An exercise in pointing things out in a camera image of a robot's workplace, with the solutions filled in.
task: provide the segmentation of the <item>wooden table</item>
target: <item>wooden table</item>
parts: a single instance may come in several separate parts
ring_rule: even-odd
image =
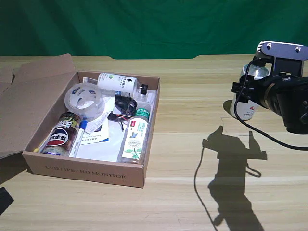
[[[0,67],[18,68],[40,58],[0,57]],[[217,230],[308,230],[308,152],[286,149],[255,132],[249,134],[224,109],[232,99],[232,82],[252,58],[74,57],[78,70],[161,77],[145,187],[32,175],[20,155],[12,156],[0,162],[1,186],[14,199],[0,216],[0,230],[214,230],[193,186],[202,150],[196,185]],[[286,132],[282,119],[269,110],[259,108],[249,123],[284,142],[308,146],[307,136]]]

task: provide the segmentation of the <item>white marker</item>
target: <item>white marker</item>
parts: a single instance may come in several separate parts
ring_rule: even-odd
[[[83,136],[83,133],[85,132],[86,127],[87,127],[87,122],[83,120],[80,123],[79,131],[77,133],[76,139],[73,143],[71,151],[69,152],[69,157],[76,157],[81,140],[82,140],[82,136]]]

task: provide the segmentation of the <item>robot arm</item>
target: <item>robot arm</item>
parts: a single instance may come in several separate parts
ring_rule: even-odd
[[[262,41],[255,59],[271,63],[270,74],[260,80],[242,76],[231,91],[239,94],[244,88],[240,102],[252,100],[280,115],[288,132],[308,134],[308,77],[302,77],[308,47]]]

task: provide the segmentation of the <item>green curtain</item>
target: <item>green curtain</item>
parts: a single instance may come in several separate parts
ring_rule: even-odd
[[[252,54],[308,45],[307,0],[2,0],[0,55],[115,59]]]

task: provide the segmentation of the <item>cardboard box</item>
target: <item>cardboard box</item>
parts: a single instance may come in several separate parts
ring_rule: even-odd
[[[0,69],[0,97],[11,86],[13,82],[13,69],[4,67]]]
[[[0,98],[0,157],[23,152],[34,174],[143,188],[159,100],[159,77],[124,74],[137,77],[150,90],[157,90],[143,164],[32,152],[66,111],[66,91],[82,82],[83,77],[97,79],[98,75],[99,72],[77,72],[69,54],[22,65],[13,84]]]

